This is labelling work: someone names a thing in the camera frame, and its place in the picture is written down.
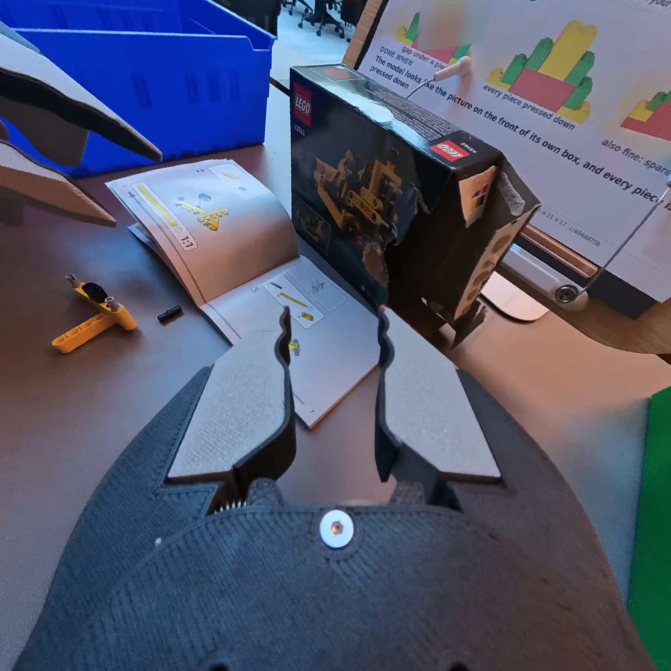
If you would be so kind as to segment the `printed instruction sheet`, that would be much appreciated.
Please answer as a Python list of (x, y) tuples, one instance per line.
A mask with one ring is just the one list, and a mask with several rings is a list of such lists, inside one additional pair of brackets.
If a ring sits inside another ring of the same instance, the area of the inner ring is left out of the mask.
[(356, 65), (499, 148), (533, 225), (597, 265), (670, 179), (669, 1), (384, 1)]

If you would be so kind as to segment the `white handled screwdriver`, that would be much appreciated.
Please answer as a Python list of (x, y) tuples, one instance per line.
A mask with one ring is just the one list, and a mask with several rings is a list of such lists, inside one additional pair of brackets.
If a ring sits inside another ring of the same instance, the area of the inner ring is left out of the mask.
[(418, 84), (406, 95), (405, 98), (409, 99), (416, 91), (418, 91), (423, 87), (428, 86), (429, 84), (437, 83), (451, 77), (462, 78), (469, 75), (471, 71), (472, 71), (472, 58), (469, 55), (464, 55), (455, 63), (450, 64), (439, 71), (436, 71), (431, 79), (424, 80), (422, 83)]

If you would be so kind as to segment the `blue plastic bin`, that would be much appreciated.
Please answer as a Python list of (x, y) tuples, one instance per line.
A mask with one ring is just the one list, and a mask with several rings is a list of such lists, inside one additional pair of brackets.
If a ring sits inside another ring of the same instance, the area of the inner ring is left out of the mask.
[(276, 37), (214, 1), (2, 1), (1, 22), (164, 161), (264, 142)]

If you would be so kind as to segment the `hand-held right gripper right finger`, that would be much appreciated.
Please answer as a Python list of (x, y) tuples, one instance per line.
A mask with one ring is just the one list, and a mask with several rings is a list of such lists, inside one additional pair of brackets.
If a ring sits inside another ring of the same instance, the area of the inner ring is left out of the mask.
[(379, 311), (374, 457), (387, 482), (499, 482), (456, 367), (389, 307)]

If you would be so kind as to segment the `lego instruction booklet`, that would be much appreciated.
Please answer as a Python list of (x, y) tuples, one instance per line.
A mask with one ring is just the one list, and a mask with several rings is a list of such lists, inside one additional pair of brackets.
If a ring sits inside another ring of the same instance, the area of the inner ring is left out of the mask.
[(287, 210), (235, 161), (179, 164), (106, 186), (231, 345), (289, 309), (295, 408), (308, 428), (378, 364), (377, 318), (299, 253)]

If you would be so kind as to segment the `green plastic bin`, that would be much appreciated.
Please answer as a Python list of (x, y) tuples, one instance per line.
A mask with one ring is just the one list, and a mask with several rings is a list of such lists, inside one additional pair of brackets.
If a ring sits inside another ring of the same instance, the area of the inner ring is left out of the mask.
[(650, 398), (628, 609), (659, 670), (670, 669), (670, 388)]

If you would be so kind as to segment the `yellow lego beam assembly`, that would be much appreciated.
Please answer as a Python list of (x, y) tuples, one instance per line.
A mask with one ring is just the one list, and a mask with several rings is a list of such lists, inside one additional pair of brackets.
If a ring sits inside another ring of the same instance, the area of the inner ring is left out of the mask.
[(102, 286), (95, 282), (83, 282), (74, 274), (68, 274), (66, 279), (79, 296), (96, 306), (98, 313), (55, 338), (52, 347), (59, 352), (68, 354), (113, 326), (125, 331), (138, 327), (130, 312)]

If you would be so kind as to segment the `black lego set box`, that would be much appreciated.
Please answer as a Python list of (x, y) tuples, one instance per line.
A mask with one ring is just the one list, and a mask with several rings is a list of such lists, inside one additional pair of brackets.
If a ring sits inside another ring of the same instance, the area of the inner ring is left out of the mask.
[(507, 157), (341, 64), (290, 70), (292, 219), (372, 306), (461, 344), (540, 206)]

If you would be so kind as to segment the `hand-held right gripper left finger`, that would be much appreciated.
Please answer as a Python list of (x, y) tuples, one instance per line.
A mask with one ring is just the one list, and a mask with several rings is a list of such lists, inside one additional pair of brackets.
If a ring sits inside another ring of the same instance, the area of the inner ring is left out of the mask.
[(176, 456), (171, 482), (278, 480), (296, 456), (290, 313), (248, 332), (214, 364)]

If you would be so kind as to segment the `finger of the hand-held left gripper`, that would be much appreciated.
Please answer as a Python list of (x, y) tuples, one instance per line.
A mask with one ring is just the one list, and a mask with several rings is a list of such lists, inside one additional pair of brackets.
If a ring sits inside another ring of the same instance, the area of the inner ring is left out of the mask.
[(82, 163), (91, 131), (160, 162), (161, 151), (39, 49), (1, 24), (1, 118), (54, 163)]
[(20, 224), (26, 207), (80, 222), (115, 227), (116, 219), (61, 172), (1, 143), (1, 221)]

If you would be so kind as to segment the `black office chair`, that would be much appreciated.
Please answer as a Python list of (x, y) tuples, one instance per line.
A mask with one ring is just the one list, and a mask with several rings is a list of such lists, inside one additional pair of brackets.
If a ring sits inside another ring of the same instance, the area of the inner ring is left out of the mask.
[(316, 28), (316, 35), (321, 36), (327, 26), (332, 26), (335, 36), (345, 40), (344, 22), (336, 17), (333, 12), (341, 15), (342, 1), (314, 1), (314, 6), (304, 13), (299, 21), (298, 28), (302, 29), (305, 23)]

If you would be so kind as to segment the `white stand base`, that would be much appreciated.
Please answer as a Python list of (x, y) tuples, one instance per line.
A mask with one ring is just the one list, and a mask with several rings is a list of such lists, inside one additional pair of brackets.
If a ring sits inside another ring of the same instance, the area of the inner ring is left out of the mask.
[(483, 285), (480, 298), (513, 322), (533, 323), (549, 312), (548, 308), (496, 272)]

